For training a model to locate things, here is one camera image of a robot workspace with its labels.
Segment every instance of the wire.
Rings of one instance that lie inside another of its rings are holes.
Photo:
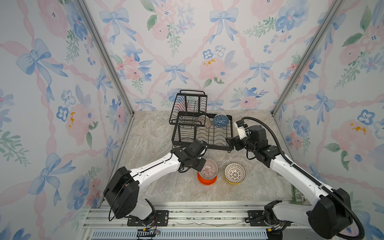
[[[252,219],[252,220],[250,220],[249,218],[246,218],[246,219],[245,219],[245,223],[250,223],[250,222],[253,222],[253,221],[260,221],[260,220],[263,219],[263,218],[264,218],[264,215],[261,216],[261,217],[258,217],[258,218],[254,218],[254,219]]]
[[[151,240],[152,240],[152,238],[153,238],[154,236],[156,236],[156,230],[157,230],[157,219],[158,219],[158,217],[156,217],[156,220],[155,220],[155,223],[154,223],[154,224],[156,224],[156,227],[155,227],[155,232],[154,232],[154,235],[152,235],[152,237],[151,237]]]
[[[197,224],[199,226],[201,225],[210,225],[210,226],[214,226],[214,227],[223,227],[223,226],[227,226],[227,225],[236,225],[236,224],[239,224],[239,223],[243,223],[243,222],[237,222],[237,223],[227,223],[227,224],[209,224],[209,223],[197,223],[197,222],[191,222],[191,223],[179,223],[179,222],[175,222],[179,225],[190,225],[190,224]]]
[[[286,221],[285,224],[284,224],[284,226],[283,226],[282,228],[280,228],[280,229],[278,229],[278,230],[272,230],[272,231],[270,231],[270,232],[272,232],[272,233],[282,232],[282,231],[284,231],[284,229],[285,229],[286,227],[290,226],[291,223],[292,223],[292,222],[290,222],[290,221]]]
[[[252,159],[255,159],[255,158],[256,158],[256,155],[255,155],[253,158],[249,158],[249,157],[248,157],[248,152],[250,152],[249,149],[248,149],[250,143],[251,143],[251,142],[249,142],[249,143],[247,144],[247,159],[248,159],[248,160],[252,160]]]
[[[123,184],[123,186],[120,188],[120,191],[116,194],[116,197],[115,197],[115,199],[113,200],[113,203],[112,203],[112,205],[111,205],[111,208],[109,209],[109,214],[108,214],[108,220],[109,220],[109,221],[112,221],[112,220],[115,218],[115,216],[116,216],[116,214],[115,214],[115,215],[113,215],[113,218],[110,219],[113,204],[115,204],[115,201],[116,201],[116,199],[117,199],[119,193],[121,192],[121,190],[123,189],[123,187],[124,187],[128,182],[129,182],[129,179],[128,179],[128,181],[126,181],[126,182]]]
[[[289,160],[284,151],[281,149],[281,146],[280,146],[280,143],[279,141],[277,140],[277,137],[276,135],[274,134],[274,132],[272,131],[272,129],[270,129],[270,127],[268,127],[268,125],[266,125],[265,123],[263,123],[261,120],[257,119],[257,118],[252,118],[252,117],[243,117],[241,120],[244,121],[245,119],[249,119],[249,120],[253,120],[255,122],[258,122],[260,123],[265,129],[268,130],[268,132],[270,132],[270,134],[272,135],[272,138],[273,140],[275,141],[276,143],[276,146],[277,146],[277,149],[279,150],[279,153],[281,154],[281,156],[284,158],[284,160],[289,163],[293,168],[295,168],[296,170],[298,170],[299,172],[301,172],[304,176],[306,176],[307,178],[309,178],[312,182],[314,182],[317,186],[322,186],[323,184],[319,181],[317,181],[316,178],[312,177],[309,173],[307,173],[306,171],[304,171],[302,168],[300,168],[299,166],[297,166],[294,162],[292,162],[291,160]],[[357,236],[347,236],[347,235],[344,235],[344,234],[341,234],[341,233],[338,233],[336,234],[336,236],[338,237],[341,237],[341,238],[344,238],[344,239],[347,239],[347,240],[361,240],[364,238],[364,235],[365,235],[365,231],[364,231],[364,227],[363,225],[361,224],[359,218],[356,216],[356,214],[351,210],[351,208],[349,206],[347,206],[345,204],[345,202],[343,200],[341,200],[336,194],[334,194],[331,190],[329,190],[327,187],[325,186],[322,186],[321,189],[323,189],[326,193],[328,193],[334,200],[336,200],[339,204],[341,204],[343,206],[343,208],[351,215],[352,219],[355,221],[358,229],[359,229],[359,234]]]
[[[180,171],[180,169],[177,170],[177,171],[180,172],[180,173],[183,173],[183,172],[187,172],[189,169],[191,169],[191,167],[187,168],[187,170],[185,170],[185,171]]]

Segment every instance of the dish rack handle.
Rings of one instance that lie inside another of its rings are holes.
[[[205,92],[204,91],[199,91],[199,90],[180,90],[180,93],[181,91],[184,91],[184,92],[200,92],[200,93],[203,93],[203,95],[205,95]]]

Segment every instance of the black mounting plate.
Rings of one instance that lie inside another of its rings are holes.
[[[168,226],[168,215],[169,215],[168,210],[156,210],[155,219],[157,218],[157,220],[156,220],[154,227],[156,227],[156,226],[158,226],[158,227]],[[129,226],[129,227],[144,227],[145,225],[142,224],[142,221],[139,218],[134,217],[134,216],[128,216],[127,226]]]
[[[264,210],[248,210],[248,218],[251,222],[249,224],[251,227],[257,227],[257,226],[268,226],[264,220],[260,221],[252,221],[252,219],[261,217],[263,215]]]

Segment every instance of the floral wallpaper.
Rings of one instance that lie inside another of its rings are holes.
[[[177,89],[205,91],[208,110],[272,109],[332,1],[86,3],[142,111],[170,110]],[[311,71],[305,81],[316,78]]]
[[[383,25],[383,0],[345,1],[275,115],[294,160],[350,194],[365,239],[384,239]]]
[[[71,0],[0,19],[0,239],[77,239],[130,116]]]

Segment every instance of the black cable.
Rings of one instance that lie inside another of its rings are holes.
[[[282,228],[280,228],[280,229],[278,229],[278,230],[273,230],[273,231],[271,231],[271,233],[282,232],[282,231],[284,231],[284,229],[285,229],[286,227],[290,226],[291,223],[292,223],[292,222],[290,222],[290,221],[286,221],[285,224],[284,224],[284,226],[283,226]]]
[[[248,150],[248,148],[249,148],[249,144],[250,144],[250,143],[251,143],[251,142],[249,142],[248,145],[247,145],[247,154],[246,154],[246,156],[247,156],[247,159],[248,159],[248,160],[252,160],[252,159],[255,159],[255,158],[256,158],[256,155],[255,155],[253,158],[249,158],[249,157],[248,157],[248,152],[250,152],[250,151]]]
[[[156,222],[156,227],[155,227],[155,234],[154,234],[154,235],[152,235],[152,237],[151,237],[151,240],[152,240],[152,238],[153,238],[154,236],[156,236],[156,229],[157,229],[157,218],[156,218],[155,222]]]
[[[111,205],[111,208],[109,209],[109,214],[108,214],[108,220],[109,220],[109,221],[112,221],[112,220],[115,218],[115,216],[116,216],[116,215],[113,215],[113,218],[110,219],[110,217],[111,217],[111,211],[112,211],[112,206],[113,206],[113,204],[115,203],[115,201],[116,201],[116,199],[117,199],[119,193],[121,192],[122,188],[123,188],[128,182],[129,182],[129,179],[128,179],[128,181],[126,181],[126,182],[123,184],[123,186],[120,188],[120,191],[116,194],[116,197],[115,197],[115,199],[113,200],[113,203],[112,203],[112,205]]]
[[[191,167],[187,168],[187,170],[185,170],[185,171],[180,171],[180,169],[177,170],[177,171],[180,172],[180,173],[183,173],[183,172],[187,172],[189,169],[191,169]]]
[[[281,146],[280,146],[280,143],[279,141],[277,140],[277,137],[276,135],[274,134],[274,132],[272,131],[272,129],[270,129],[270,127],[268,127],[268,125],[266,125],[265,123],[263,123],[261,120],[257,119],[257,118],[252,118],[252,117],[243,117],[241,120],[244,121],[245,119],[249,119],[249,120],[253,120],[255,122],[258,122],[260,123],[265,129],[268,130],[268,132],[272,135],[272,138],[273,140],[275,141],[276,143],[276,147],[277,149],[279,150],[279,153],[281,154],[281,156],[284,158],[284,160],[289,163],[293,168],[295,168],[296,170],[298,170],[299,172],[301,172],[304,176],[306,176],[307,178],[309,178],[312,182],[314,182],[317,186],[321,186],[322,183],[319,182],[316,178],[312,177],[312,175],[310,175],[309,173],[307,173],[306,171],[304,171],[302,168],[300,168],[299,166],[297,166],[294,162],[292,162],[291,160],[289,160],[284,151],[281,149]],[[361,224],[359,218],[356,216],[356,214],[352,211],[352,209],[347,206],[345,204],[345,202],[343,200],[341,200],[336,194],[334,194],[331,190],[329,190],[328,188],[326,188],[325,186],[322,186],[321,189],[323,189],[325,192],[327,192],[333,199],[335,199],[338,203],[340,203],[344,209],[351,215],[352,219],[355,221],[358,229],[359,229],[359,234],[357,236],[347,236],[347,235],[344,235],[344,234],[341,234],[341,233],[338,233],[336,234],[336,236],[338,237],[341,237],[341,238],[344,238],[344,239],[347,239],[347,240],[361,240],[364,238],[364,235],[365,235],[365,231],[364,231],[364,227],[363,225]]]
[[[245,219],[245,223],[250,223],[250,222],[253,222],[253,221],[259,221],[259,220],[261,220],[261,219],[263,219],[263,218],[264,218],[264,215],[261,216],[261,217],[258,217],[258,218],[254,218],[254,219],[246,218],[246,219]]]

